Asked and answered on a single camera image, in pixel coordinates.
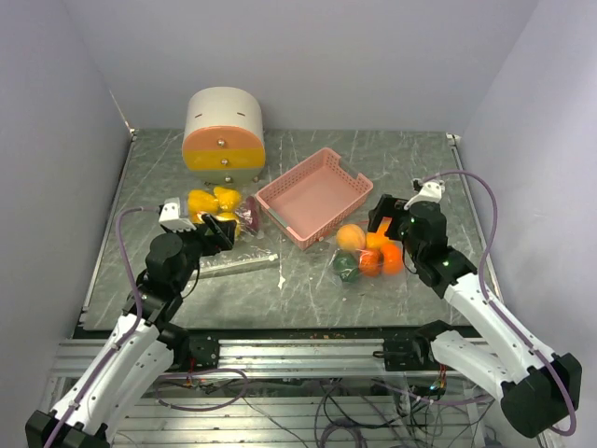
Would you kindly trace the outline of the fake yellow orange mango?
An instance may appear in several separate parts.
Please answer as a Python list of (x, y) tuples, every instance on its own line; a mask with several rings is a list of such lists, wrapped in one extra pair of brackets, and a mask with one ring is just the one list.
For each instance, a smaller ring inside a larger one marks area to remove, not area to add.
[(379, 250), (388, 242), (389, 239), (381, 233), (368, 232), (366, 235), (366, 248), (370, 250)]

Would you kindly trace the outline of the fake yellow peach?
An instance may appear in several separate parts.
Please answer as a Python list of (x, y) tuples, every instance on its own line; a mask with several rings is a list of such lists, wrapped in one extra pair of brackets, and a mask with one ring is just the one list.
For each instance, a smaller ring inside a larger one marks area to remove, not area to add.
[(367, 237), (358, 225), (346, 224), (338, 229), (336, 243), (342, 250), (355, 252), (366, 248)]

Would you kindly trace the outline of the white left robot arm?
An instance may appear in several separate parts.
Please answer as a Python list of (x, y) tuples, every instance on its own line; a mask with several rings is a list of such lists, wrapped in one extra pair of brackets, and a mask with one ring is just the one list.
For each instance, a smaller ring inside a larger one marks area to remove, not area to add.
[(162, 217), (160, 226), (145, 269), (129, 278), (132, 291), (110, 337), (68, 393), (30, 416), (28, 446), (111, 446), (125, 414), (158, 377), (188, 364), (188, 333), (171, 320), (201, 258), (232, 249), (237, 223), (204, 214), (198, 223)]

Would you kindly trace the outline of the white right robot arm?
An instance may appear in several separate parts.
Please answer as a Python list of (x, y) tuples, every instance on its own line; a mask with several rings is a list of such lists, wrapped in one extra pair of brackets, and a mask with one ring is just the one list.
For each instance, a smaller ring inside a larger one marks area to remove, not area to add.
[(402, 244), (419, 279), (462, 314), (488, 345), (480, 349), (443, 321), (420, 329), (413, 362), (428, 370), (438, 363), (459, 371), (498, 401), (509, 424), (533, 438), (568, 419), (576, 430), (582, 367), (570, 353), (542, 343), (486, 286), (482, 270), (448, 243), (447, 219), (438, 203), (409, 204), (384, 194), (368, 213), (368, 230), (384, 219), (385, 234)]

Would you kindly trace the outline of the clear red-zip bag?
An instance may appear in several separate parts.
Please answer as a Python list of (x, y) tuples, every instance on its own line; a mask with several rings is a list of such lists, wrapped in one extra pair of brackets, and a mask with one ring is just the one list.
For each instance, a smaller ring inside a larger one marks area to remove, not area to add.
[(338, 287), (399, 287), (408, 278), (402, 244), (385, 235), (384, 217), (375, 231), (366, 220), (341, 225), (326, 239), (326, 276)]

